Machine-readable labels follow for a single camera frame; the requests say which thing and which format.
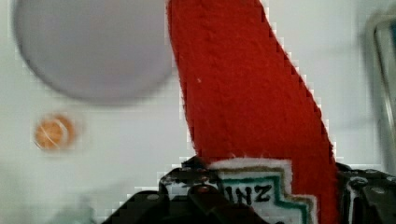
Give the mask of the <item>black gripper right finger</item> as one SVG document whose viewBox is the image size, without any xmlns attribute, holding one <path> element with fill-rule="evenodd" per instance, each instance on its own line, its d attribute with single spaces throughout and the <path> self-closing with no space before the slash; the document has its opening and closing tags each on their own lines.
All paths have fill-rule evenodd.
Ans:
<svg viewBox="0 0 396 224">
<path fill-rule="evenodd" d="M 337 162 L 340 224 L 396 224 L 396 177 Z"/>
</svg>

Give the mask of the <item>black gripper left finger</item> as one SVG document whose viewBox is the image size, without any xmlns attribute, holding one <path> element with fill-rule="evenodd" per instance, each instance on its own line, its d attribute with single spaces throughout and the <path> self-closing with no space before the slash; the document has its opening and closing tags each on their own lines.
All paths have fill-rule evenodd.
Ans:
<svg viewBox="0 0 396 224">
<path fill-rule="evenodd" d="M 218 172 L 192 157 L 163 176 L 158 190 L 137 192 L 102 224 L 268 224 L 223 192 Z"/>
</svg>

